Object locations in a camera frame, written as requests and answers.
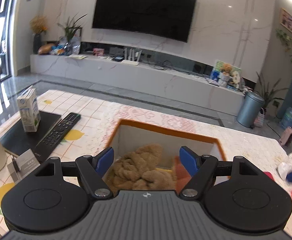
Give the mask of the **clear gift bag with ribbon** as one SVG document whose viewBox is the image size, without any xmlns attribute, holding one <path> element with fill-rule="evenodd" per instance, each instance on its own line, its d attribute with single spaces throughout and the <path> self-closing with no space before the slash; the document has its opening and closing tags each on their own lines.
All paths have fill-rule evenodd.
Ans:
<svg viewBox="0 0 292 240">
<path fill-rule="evenodd" d="M 282 180 L 285 180 L 289 173 L 292 173 L 292 152 L 277 167 L 277 172 Z"/>
</svg>

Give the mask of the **brown shaped sponge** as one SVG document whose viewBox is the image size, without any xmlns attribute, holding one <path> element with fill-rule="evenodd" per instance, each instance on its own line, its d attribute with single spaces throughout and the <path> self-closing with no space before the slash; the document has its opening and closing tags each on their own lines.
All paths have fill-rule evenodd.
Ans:
<svg viewBox="0 0 292 240">
<path fill-rule="evenodd" d="M 186 184 L 190 181 L 191 176 L 185 169 L 185 167 L 181 164 L 180 158 L 178 156 L 174 157 L 173 164 L 173 178 L 175 180 L 175 190 L 179 194 L 181 190 L 186 186 Z"/>
</svg>

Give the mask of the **brown plush toy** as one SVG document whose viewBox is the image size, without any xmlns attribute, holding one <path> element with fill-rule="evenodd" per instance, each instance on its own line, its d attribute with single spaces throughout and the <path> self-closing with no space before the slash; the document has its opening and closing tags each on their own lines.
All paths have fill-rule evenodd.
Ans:
<svg viewBox="0 0 292 240">
<path fill-rule="evenodd" d="M 159 144 L 139 147 L 117 159 L 107 171 L 104 181 L 113 194 L 121 190 L 174 190 L 172 174 L 156 171 L 163 153 Z"/>
</svg>

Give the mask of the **yellow microfiber cloth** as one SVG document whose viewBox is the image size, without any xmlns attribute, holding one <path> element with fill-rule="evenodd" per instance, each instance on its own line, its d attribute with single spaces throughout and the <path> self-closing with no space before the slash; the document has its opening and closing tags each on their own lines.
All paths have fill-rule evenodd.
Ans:
<svg viewBox="0 0 292 240">
<path fill-rule="evenodd" d="M 156 171 L 159 171 L 159 172 L 167 172 L 169 174 L 173 174 L 172 170 L 168 170 L 168 169 L 164 169 L 164 168 L 159 168 L 159 167 L 156 168 Z"/>
</svg>

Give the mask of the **red capsule dispenser box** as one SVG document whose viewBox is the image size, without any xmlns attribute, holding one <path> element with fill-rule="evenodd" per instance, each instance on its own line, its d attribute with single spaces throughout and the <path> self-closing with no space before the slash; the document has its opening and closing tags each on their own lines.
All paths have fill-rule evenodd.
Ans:
<svg viewBox="0 0 292 240">
<path fill-rule="evenodd" d="M 272 175 L 270 172 L 264 172 L 264 174 L 265 174 L 268 178 L 270 178 L 271 180 L 274 181 L 273 175 Z"/>
</svg>

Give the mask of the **orange cardboard storage box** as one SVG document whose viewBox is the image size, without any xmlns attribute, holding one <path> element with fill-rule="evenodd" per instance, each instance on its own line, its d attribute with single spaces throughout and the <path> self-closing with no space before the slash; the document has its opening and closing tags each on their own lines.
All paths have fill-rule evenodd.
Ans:
<svg viewBox="0 0 292 240">
<path fill-rule="evenodd" d="M 123 155 L 148 144 L 159 144 L 163 147 L 162 157 L 157 166 L 168 170 L 172 170 L 174 157 L 179 157 L 182 146 L 187 146 L 197 155 L 208 154 L 219 160 L 226 160 L 222 146 L 216 138 L 132 120 L 119 120 L 107 142 L 115 152 L 114 162 Z"/>
</svg>

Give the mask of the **black remote control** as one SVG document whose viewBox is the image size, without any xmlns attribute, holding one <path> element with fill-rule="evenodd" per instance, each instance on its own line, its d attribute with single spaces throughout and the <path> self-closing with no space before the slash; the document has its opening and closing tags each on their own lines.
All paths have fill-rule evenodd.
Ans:
<svg viewBox="0 0 292 240">
<path fill-rule="evenodd" d="M 80 119 L 80 114 L 71 112 L 44 136 L 34 149 L 34 155 L 40 163 L 43 163 L 52 154 Z"/>
</svg>

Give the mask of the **blue water jug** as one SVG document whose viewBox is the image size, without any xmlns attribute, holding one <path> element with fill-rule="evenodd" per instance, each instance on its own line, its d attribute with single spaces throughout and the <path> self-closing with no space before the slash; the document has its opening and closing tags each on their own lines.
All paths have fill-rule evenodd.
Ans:
<svg viewBox="0 0 292 240">
<path fill-rule="evenodd" d="M 292 107 L 288 107 L 288 109 L 286 109 L 279 125 L 282 129 L 287 129 L 288 127 L 292 128 Z"/>
</svg>

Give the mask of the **pink woven basket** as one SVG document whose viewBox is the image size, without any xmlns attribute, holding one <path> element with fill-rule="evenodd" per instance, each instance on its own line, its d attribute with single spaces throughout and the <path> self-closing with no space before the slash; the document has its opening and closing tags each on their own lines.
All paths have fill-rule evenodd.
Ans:
<svg viewBox="0 0 292 240">
<path fill-rule="evenodd" d="M 263 108 L 260 108 L 260 111 L 259 111 L 256 119 L 254 120 L 254 126 L 255 127 L 262 127 L 264 119 L 265 119 L 265 110 Z"/>
</svg>

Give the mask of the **grey pedal trash bin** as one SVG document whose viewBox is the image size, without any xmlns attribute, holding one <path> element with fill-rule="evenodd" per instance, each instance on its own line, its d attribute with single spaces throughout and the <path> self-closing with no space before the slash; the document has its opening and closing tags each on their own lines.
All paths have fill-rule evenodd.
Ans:
<svg viewBox="0 0 292 240">
<path fill-rule="evenodd" d="M 242 126 L 250 128 L 264 105 L 265 100 L 254 92 L 247 92 L 236 120 Z"/>
</svg>

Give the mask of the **marble TV console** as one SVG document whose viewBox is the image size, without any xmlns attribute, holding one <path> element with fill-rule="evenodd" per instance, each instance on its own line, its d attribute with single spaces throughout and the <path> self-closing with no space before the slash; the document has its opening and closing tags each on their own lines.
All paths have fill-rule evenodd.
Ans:
<svg viewBox="0 0 292 240">
<path fill-rule="evenodd" d="M 217 87 L 203 77 L 176 70 L 158 70 L 148 64 L 137 66 L 89 56 L 78 60 L 69 56 L 30 56 L 31 72 L 65 77 L 128 89 L 191 105 L 237 115 L 244 96 L 241 92 Z"/>
</svg>

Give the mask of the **black notebook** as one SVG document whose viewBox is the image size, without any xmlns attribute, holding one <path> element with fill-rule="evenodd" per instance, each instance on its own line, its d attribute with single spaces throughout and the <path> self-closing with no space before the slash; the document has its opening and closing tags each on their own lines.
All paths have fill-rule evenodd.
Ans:
<svg viewBox="0 0 292 240">
<path fill-rule="evenodd" d="M 32 151 L 44 136 L 62 119 L 59 114 L 39 111 L 40 123 L 36 132 L 25 132 L 21 120 L 18 120 L 1 138 L 5 151 L 14 156 L 20 156 L 27 150 Z"/>
</svg>

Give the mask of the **tall potted floor plant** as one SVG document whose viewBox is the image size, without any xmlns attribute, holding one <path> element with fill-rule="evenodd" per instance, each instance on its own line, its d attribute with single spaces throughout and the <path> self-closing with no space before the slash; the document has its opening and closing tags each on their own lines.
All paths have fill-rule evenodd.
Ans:
<svg viewBox="0 0 292 240">
<path fill-rule="evenodd" d="M 264 100 L 264 104 L 262 109 L 267 112 L 267 107 L 274 100 L 284 100 L 283 98 L 276 97 L 279 92 L 286 91 L 288 88 L 277 88 L 278 84 L 281 82 L 281 78 L 279 78 L 272 87 L 270 87 L 270 83 L 266 83 L 262 74 L 256 72 L 258 76 L 258 85 L 257 88 L 254 89 L 259 96 L 261 96 Z"/>
</svg>

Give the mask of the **small milk carton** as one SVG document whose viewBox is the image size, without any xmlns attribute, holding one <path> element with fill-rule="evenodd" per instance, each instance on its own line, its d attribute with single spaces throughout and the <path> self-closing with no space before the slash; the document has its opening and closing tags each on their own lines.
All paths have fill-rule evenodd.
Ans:
<svg viewBox="0 0 292 240">
<path fill-rule="evenodd" d="M 17 97 L 17 105 L 24 131 L 27 133 L 36 132 L 41 120 L 36 89 L 33 86 L 25 89 Z"/>
</svg>

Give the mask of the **teddy bear on console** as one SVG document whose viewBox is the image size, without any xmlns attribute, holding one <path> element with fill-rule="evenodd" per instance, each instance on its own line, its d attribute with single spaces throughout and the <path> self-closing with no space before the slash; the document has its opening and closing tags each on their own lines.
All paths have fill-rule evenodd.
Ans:
<svg viewBox="0 0 292 240">
<path fill-rule="evenodd" d="M 228 64 L 228 63 L 224 63 L 220 69 L 220 73 L 219 73 L 219 80 L 218 83 L 220 86 L 222 87 L 226 87 L 228 84 L 228 81 L 230 80 L 230 73 L 233 70 L 233 66 Z"/>
</svg>

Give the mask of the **white wifi router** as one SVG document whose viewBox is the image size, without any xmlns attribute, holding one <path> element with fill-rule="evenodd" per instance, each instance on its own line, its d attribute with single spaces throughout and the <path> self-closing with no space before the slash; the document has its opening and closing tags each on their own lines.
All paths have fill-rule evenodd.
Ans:
<svg viewBox="0 0 292 240">
<path fill-rule="evenodd" d="M 139 65 L 139 59 L 141 57 L 142 51 L 135 51 L 134 49 L 124 49 L 124 59 L 122 63 L 130 64 L 133 66 Z"/>
</svg>

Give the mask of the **green plant in glass vase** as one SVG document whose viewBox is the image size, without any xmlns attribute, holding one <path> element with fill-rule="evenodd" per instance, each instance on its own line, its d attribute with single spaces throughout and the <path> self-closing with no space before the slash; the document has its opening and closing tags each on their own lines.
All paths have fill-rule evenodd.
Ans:
<svg viewBox="0 0 292 240">
<path fill-rule="evenodd" d="M 65 55 L 69 56 L 73 53 L 73 45 L 72 45 L 72 39 L 75 36 L 75 33 L 81 28 L 81 25 L 78 24 L 78 22 L 85 18 L 86 14 L 75 19 L 76 16 L 73 16 L 73 18 L 68 17 L 68 20 L 65 24 L 57 23 L 57 26 L 62 28 L 65 33 L 66 37 L 66 44 L 64 46 Z"/>
</svg>

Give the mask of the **dried flowers in vase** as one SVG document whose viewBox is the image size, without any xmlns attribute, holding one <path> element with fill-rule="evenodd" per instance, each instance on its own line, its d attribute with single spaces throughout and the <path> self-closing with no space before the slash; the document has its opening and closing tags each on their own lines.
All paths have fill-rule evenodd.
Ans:
<svg viewBox="0 0 292 240">
<path fill-rule="evenodd" d="M 39 48 L 42 46 L 42 33 L 47 31 L 47 20 L 45 16 L 37 15 L 30 21 L 30 28 L 34 34 L 33 37 L 33 53 L 38 54 Z"/>
</svg>

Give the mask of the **framed wall picture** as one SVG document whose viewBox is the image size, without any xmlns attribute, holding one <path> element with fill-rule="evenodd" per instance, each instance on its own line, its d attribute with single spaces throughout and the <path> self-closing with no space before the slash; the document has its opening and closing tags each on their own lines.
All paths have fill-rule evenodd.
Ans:
<svg viewBox="0 0 292 240">
<path fill-rule="evenodd" d="M 280 11 L 280 24 L 292 33 L 292 15 L 284 8 L 281 8 Z"/>
</svg>

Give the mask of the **black wall television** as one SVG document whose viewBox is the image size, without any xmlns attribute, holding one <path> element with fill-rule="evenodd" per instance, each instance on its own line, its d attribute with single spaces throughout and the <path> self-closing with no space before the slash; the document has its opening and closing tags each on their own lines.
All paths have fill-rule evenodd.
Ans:
<svg viewBox="0 0 292 240">
<path fill-rule="evenodd" d="M 96 0 L 92 27 L 187 42 L 196 0 Z"/>
</svg>

